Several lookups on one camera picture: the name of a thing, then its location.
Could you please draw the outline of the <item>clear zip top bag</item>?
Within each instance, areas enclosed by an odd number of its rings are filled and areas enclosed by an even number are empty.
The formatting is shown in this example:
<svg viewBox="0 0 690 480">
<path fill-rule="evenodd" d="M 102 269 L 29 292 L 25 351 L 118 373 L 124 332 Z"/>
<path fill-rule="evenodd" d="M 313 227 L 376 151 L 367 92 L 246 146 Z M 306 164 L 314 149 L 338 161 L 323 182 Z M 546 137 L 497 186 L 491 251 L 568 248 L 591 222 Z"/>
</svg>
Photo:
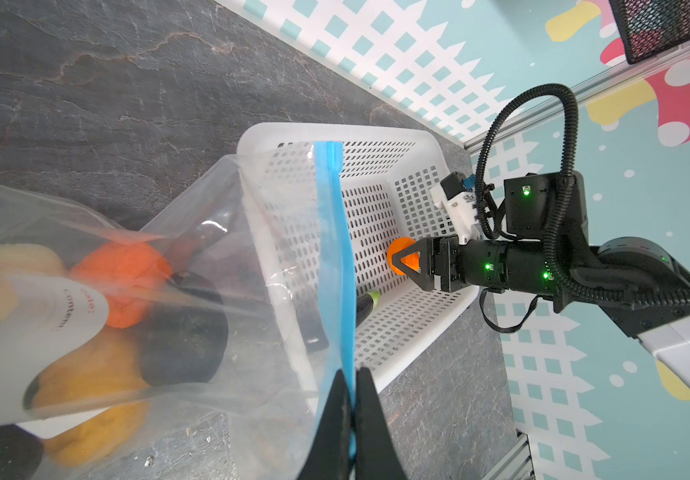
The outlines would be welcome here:
<svg viewBox="0 0 690 480">
<path fill-rule="evenodd" d="M 228 155 L 140 231 L 0 185 L 0 478 L 83 479 L 226 417 L 244 479 L 343 475 L 341 143 Z"/>
</svg>

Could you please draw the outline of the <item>white plastic basket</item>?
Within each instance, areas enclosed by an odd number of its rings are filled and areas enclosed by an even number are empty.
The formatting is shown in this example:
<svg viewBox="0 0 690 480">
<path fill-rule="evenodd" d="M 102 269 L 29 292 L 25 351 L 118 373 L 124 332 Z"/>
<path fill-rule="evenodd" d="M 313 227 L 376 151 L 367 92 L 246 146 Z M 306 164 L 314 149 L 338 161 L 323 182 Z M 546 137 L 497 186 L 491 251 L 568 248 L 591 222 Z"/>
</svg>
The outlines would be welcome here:
<svg viewBox="0 0 690 480">
<path fill-rule="evenodd" d="M 475 299 L 423 291 L 388 265 L 390 244 L 452 232 L 430 189 L 447 175 L 437 141 L 420 130 L 262 123 L 241 137 L 242 206 L 277 343 L 244 346 L 257 391 L 315 412 L 337 370 L 367 367 L 385 388 Z M 381 294 L 355 325 L 356 300 Z M 305 339 L 328 346 L 309 353 Z"/>
</svg>

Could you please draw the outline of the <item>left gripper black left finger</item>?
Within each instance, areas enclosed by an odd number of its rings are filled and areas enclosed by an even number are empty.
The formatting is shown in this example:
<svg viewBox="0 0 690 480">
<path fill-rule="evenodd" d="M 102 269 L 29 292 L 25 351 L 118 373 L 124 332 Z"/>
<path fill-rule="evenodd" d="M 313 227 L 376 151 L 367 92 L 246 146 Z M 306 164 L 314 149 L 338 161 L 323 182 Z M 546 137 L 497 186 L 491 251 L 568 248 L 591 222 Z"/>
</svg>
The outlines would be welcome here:
<svg viewBox="0 0 690 480">
<path fill-rule="evenodd" d="M 345 375 L 338 370 L 298 480 L 345 480 L 350 475 L 352 405 Z"/>
</svg>

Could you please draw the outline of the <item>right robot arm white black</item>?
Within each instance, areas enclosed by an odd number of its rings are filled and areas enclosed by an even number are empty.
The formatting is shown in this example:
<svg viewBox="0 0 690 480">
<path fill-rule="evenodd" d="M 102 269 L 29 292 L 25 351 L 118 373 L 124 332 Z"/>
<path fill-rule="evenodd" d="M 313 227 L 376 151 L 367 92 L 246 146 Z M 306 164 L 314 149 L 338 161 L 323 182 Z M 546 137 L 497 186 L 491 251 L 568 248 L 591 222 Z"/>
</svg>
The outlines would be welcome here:
<svg viewBox="0 0 690 480">
<path fill-rule="evenodd" d="M 564 114 L 560 167 L 507 179 L 496 201 L 484 179 L 495 137 L 519 107 L 545 96 L 556 98 Z M 690 389 L 690 272 L 643 238 L 590 244 L 584 180 L 574 167 L 578 125 L 567 86 L 543 84 L 511 100 L 489 127 L 475 172 L 453 172 L 432 188 L 452 233 L 398 239 L 388 265 L 425 291 L 515 291 L 551 303 L 555 312 L 574 302 L 595 305 Z"/>
</svg>

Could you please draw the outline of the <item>dark food piece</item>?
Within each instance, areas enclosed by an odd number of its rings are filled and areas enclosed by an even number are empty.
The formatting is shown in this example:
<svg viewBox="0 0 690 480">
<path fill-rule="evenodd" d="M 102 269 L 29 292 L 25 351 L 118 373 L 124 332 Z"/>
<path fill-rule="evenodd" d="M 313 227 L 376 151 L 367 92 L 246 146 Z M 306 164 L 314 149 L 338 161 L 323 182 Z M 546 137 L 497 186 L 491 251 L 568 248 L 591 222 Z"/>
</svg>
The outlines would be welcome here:
<svg viewBox="0 0 690 480">
<path fill-rule="evenodd" d="M 43 455 L 35 436 L 15 425 L 0 426 L 0 479 L 31 479 Z"/>
<path fill-rule="evenodd" d="M 212 282 L 192 272 L 174 274 L 167 288 L 198 303 L 155 303 L 129 329 L 142 379 L 153 387 L 207 383 L 216 375 L 228 343 L 224 302 Z"/>
</svg>

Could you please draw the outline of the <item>black long food stick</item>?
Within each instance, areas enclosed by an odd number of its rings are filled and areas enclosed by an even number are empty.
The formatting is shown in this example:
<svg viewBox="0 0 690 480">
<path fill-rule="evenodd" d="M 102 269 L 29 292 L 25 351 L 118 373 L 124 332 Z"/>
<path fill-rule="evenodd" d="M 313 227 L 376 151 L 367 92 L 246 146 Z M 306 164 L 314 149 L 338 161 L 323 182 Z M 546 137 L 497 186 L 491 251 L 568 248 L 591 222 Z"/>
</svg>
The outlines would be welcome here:
<svg viewBox="0 0 690 480">
<path fill-rule="evenodd" d="M 379 291 L 370 291 L 360 295 L 356 300 L 355 325 L 360 326 L 378 306 L 381 294 Z M 324 333 L 317 333 L 305 339 L 305 345 L 309 353 L 325 349 L 328 341 Z"/>
</svg>

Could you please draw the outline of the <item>yellow food piece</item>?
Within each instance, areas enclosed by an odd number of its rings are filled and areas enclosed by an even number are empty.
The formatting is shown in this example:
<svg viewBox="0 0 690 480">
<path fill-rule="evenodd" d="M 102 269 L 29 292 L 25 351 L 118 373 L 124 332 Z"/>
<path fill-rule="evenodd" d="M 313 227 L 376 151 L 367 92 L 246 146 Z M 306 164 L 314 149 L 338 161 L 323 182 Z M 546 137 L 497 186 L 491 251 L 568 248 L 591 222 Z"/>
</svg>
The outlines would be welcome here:
<svg viewBox="0 0 690 480">
<path fill-rule="evenodd" d="M 31 382 L 27 409 L 96 401 L 145 390 L 140 346 L 130 329 L 103 328 L 92 340 L 44 369 Z M 42 442 L 49 459 L 76 468 L 102 460 L 133 438 L 143 426 L 150 403 L 112 406 L 80 425 Z"/>
</svg>

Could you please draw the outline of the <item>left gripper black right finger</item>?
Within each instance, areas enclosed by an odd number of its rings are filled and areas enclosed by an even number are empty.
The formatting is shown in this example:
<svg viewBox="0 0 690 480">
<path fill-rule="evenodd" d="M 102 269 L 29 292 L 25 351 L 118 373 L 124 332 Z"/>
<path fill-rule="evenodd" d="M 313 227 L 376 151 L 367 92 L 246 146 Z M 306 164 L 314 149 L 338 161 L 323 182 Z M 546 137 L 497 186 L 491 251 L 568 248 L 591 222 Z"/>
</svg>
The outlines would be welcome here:
<svg viewBox="0 0 690 480">
<path fill-rule="evenodd" d="M 407 480 L 394 448 L 370 369 L 356 373 L 355 479 Z"/>
</svg>

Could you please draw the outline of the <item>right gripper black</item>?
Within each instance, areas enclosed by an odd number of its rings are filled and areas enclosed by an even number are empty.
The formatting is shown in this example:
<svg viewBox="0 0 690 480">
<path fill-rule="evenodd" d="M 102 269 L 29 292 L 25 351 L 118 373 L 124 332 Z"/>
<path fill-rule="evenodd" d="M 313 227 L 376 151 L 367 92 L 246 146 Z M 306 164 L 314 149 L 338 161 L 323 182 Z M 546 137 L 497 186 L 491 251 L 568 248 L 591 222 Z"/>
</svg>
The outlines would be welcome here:
<svg viewBox="0 0 690 480">
<path fill-rule="evenodd" d="M 555 280 L 538 241 L 470 240 L 455 236 L 391 243 L 391 270 L 423 291 L 452 293 L 477 286 L 496 293 L 513 290 L 553 294 Z"/>
</svg>

